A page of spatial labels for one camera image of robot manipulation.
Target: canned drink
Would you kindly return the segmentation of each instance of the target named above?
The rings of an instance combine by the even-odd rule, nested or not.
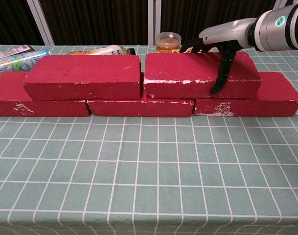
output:
[[[6,71],[30,71],[38,61],[51,55],[48,49],[0,58],[0,74]]]

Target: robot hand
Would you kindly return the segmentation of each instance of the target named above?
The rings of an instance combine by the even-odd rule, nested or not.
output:
[[[215,94],[224,87],[237,51],[250,47],[258,51],[298,50],[298,4],[207,28],[184,43],[180,52],[189,47],[193,53],[206,53],[213,47],[222,53],[216,84],[210,91]]]

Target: brick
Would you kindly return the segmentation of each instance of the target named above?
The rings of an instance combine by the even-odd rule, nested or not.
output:
[[[125,117],[189,117],[194,100],[154,99],[142,95],[140,100],[88,100],[92,113],[97,116]]]
[[[221,53],[150,53],[146,55],[144,89],[154,98],[254,98],[261,79],[245,52],[237,52],[222,90],[210,95]]]
[[[292,116],[298,109],[298,92],[279,72],[260,72],[261,87],[254,99],[197,99],[195,115],[234,117]]]
[[[86,117],[90,111],[84,100],[34,101],[23,88],[29,72],[5,72],[0,75],[0,116]]]
[[[33,100],[140,99],[135,55],[51,55],[24,80]]]

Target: bottle cap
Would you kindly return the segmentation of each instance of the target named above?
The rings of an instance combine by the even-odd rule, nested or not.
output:
[[[135,55],[136,54],[135,49],[129,48],[128,50],[129,50],[129,52],[130,52],[131,55]]]

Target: jar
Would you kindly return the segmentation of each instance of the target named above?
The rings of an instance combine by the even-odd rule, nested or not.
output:
[[[173,49],[180,49],[182,38],[173,32],[163,32],[155,36],[155,52],[171,53]]]

